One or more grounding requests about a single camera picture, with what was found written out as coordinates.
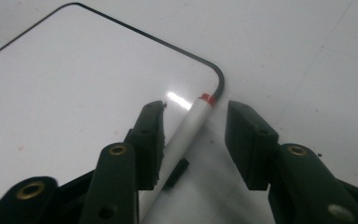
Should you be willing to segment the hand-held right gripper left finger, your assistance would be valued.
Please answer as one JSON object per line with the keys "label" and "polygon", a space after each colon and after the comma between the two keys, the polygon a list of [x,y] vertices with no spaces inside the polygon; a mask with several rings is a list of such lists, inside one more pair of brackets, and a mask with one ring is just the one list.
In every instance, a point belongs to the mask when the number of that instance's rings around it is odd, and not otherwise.
{"label": "hand-held right gripper left finger", "polygon": [[141,190],[159,180],[164,157],[164,103],[146,104],[125,140],[100,154],[79,224],[138,224]]}

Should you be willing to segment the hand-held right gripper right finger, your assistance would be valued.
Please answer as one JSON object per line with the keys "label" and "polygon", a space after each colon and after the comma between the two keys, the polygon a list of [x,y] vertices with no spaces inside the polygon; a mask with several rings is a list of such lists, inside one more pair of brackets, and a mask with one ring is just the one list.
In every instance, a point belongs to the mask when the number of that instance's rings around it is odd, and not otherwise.
{"label": "hand-held right gripper right finger", "polygon": [[230,101],[225,142],[249,190],[266,190],[276,224],[358,224],[358,188],[333,176],[299,144],[277,132],[250,106]]}

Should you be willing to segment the white marker with red cap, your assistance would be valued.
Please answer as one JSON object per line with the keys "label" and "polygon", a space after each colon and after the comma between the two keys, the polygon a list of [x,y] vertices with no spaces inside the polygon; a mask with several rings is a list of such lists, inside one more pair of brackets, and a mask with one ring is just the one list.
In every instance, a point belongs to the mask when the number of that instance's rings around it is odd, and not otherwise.
{"label": "white marker with red cap", "polygon": [[139,196],[140,222],[144,221],[179,161],[185,156],[190,144],[195,139],[207,117],[211,114],[215,102],[216,98],[214,96],[203,93],[190,107],[169,143],[164,148],[164,158],[157,185],[151,191],[142,191]]}

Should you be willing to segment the white paddle whiteboard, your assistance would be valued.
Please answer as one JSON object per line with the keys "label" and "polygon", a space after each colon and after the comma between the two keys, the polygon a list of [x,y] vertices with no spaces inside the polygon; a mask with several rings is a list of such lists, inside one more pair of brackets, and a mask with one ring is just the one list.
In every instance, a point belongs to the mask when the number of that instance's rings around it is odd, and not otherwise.
{"label": "white paddle whiteboard", "polygon": [[188,169],[142,224],[273,224],[266,193],[245,187],[224,143],[245,79],[228,26],[221,7],[182,1],[0,0],[0,198],[28,177],[65,184],[90,171],[149,102],[164,102],[172,136],[222,87]]}

